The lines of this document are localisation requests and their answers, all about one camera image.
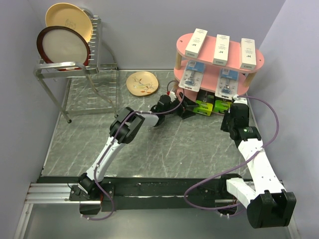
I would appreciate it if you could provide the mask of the black green razor box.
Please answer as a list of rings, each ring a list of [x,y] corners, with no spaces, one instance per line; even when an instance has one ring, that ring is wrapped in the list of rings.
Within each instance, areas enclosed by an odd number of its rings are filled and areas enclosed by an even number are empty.
[[[216,114],[223,115],[225,111],[228,111],[230,106],[232,105],[231,100],[226,100],[222,98],[216,98],[214,101],[213,112]]]
[[[214,100],[214,93],[205,90],[199,90],[195,101],[198,106],[193,109],[193,112],[209,117],[213,111]]]

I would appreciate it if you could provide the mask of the blue razor blister pack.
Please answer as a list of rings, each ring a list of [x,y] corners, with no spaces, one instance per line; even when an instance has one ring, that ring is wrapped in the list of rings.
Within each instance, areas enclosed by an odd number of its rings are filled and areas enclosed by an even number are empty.
[[[217,80],[215,96],[225,100],[232,100],[237,94],[239,73],[237,71],[221,69]]]
[[[186,90],[199,92],[204,71],[204,63],[189,60],[178,86]]]

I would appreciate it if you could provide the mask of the pink three-tier shelf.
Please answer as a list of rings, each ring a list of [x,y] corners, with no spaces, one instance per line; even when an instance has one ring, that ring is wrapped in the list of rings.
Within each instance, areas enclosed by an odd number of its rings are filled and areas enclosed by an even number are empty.
[[[192,37],[193,33],[188,33],[181,36],[176,42],[176,60],[174,75],[175,79],[180,81],[182,79],[184,69],[189,60],[201,62],[205,64],[205,71],[201,82],[200,90],[209,92],[215,92],[217,86],[217,80],[221,69],[228,69],[237,71],[239,73],[237,94],[243,95],[248,91],[248,88],[256,75],[257,71],[261,69],[264,64],[264,57],[256,49],[256,67],[254,70],[246,70],[240,68],[240,42],[231,41],[229,43],[228,61],[225,66],[219,66],[212,64],[216,37],[206,36],[198,58],[191,58],[185,56],[185,49]],[[198,92],[185,90],[184,95],[191,101],[195,102]]]

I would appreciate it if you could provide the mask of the white razor box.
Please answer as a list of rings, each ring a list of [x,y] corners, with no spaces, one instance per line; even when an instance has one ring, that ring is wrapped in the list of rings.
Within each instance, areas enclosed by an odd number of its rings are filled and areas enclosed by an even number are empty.
[[[240,42],[240,68],[254,70],[256,67],[255,40],[242,38]]]
[[[230,36],[218,34],[212,64],[225,66],[228,61]]]

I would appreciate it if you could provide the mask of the white razor box slanted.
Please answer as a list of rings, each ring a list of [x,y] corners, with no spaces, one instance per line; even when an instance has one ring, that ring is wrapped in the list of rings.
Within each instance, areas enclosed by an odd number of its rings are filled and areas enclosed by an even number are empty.
[[[198,55],[201,51],[205,38],[207,36],[208,31],[204,29],[196,28],[186,49],[185,56],[191,58],[198,58]]]

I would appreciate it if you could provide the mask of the white razor box bottom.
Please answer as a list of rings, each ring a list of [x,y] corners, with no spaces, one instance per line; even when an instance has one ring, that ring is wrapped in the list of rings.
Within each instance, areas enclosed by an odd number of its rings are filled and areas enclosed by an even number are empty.
[[[218,34],[212,64],[225,66],[228,61],[230,36]]]

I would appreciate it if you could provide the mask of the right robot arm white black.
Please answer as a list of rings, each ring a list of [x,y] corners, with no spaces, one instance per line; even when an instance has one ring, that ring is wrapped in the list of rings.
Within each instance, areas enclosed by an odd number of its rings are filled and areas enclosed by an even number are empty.
[[[225,112],[221,130],[230,134],[242,154],[254,186],[240,177],[223,176],[219,195],[232,195],[246,208],[250,225],[255,228],[286,227],[296,206],[294,193],[287,192],[264,150],[264,143],[256,127],[249,125],[249,107],[245,98],[237,98]]]

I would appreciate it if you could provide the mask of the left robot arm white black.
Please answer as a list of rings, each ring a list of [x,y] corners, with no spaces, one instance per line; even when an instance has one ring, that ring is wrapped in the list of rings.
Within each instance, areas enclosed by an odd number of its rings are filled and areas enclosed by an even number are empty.
[[[180,92],[160,96],[156,105],[149,111],[135,111],[125,107],[110,126],[107,142],[93,165],[78,178],[81,194],[88,200],[95,199],[101,189],[97,183],[103,181],[105,173],[120,150],[131,143],[142,126],[159,126],[170,114],[177,114],[185,119],[194,115],[193,109],[199,104],[191,101]]]

